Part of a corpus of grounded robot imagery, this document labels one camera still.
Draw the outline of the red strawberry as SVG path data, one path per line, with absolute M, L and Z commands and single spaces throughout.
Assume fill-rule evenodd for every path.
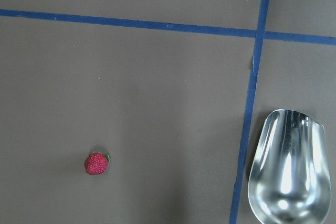
M 110 164 L 108 154 L 94 152 L 91 153 L 84 162 L 84 168 L 89 175 L 100 175 L 106 172 Z

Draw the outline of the metal ice scoop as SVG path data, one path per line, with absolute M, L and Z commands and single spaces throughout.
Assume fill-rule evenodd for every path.
M 262 127 L 248 180 L 260 223 L 324 223 L 332 188 L 324 127 L 295 110 L 272 111 Z

